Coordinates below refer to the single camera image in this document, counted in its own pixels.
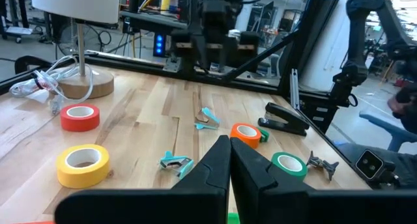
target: wood grain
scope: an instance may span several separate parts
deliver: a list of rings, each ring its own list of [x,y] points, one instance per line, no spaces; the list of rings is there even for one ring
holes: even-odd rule
[[[178,178],[159,170],[165,151],[198,162],[234,123],[256,125],[268,102],[291,108],[279,96],[102,69],[114,75],[115,90],[87,101],[100,109],[101,122],[89,132],[63,131],[59,117],[50,115],[51,97],[45,91],[19,99],[0,96],[0,223],[53,217],[59,201],[76,191],[63,188],[56,177],[56,157],[68,147],[96,143],[108,149],[111,174],[94,188],[170,188]],[[218,130],[196,130],[194,116],[202,107],[220,118]],[[305,183],[317,189],[369,189],[314,129],[306,137],[266,130],[270,140],[257,151],[268,159],[286,151],[306,161],[314,150],[329,162],[340,162],[333,181],[310,169]],[[233,194],[229,209],[237,211]]]

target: orange tape roll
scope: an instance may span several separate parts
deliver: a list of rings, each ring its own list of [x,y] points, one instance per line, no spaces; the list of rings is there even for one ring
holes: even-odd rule
[[[85,132],[100,124],[100,111],[91,104],[73,104],[61,110],[61,126],[70,132]]]
[[[236,123],[232,127],[230,137],[237,137],[252,148],[257,148],[261,139],[261,132],[251,124]]]

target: green tape roll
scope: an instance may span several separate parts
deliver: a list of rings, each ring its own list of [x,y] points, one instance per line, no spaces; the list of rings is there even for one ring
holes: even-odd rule
[[[271,162],[290,175],[301,181],[307,176],[307,166],[298,157],[286,152],[277,152],[272,156]]]

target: black stapler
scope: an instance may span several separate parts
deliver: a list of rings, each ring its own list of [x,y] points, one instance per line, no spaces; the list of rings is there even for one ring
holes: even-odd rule
[[[265,117],[261,117],[258,120],[259,126],[301,136],[307,135],[306,130],[308,130],[310,125],[301,116],[274,103],[268,103],[265,106],[265,110]],[[276,117],[286,120],[287,123],[278,120]]]

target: lamp shade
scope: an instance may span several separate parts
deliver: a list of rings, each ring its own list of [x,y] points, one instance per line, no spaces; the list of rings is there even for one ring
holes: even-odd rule
[[[119,19],[119,0],[32,0],[32,5],[80,20],[117,23]]]

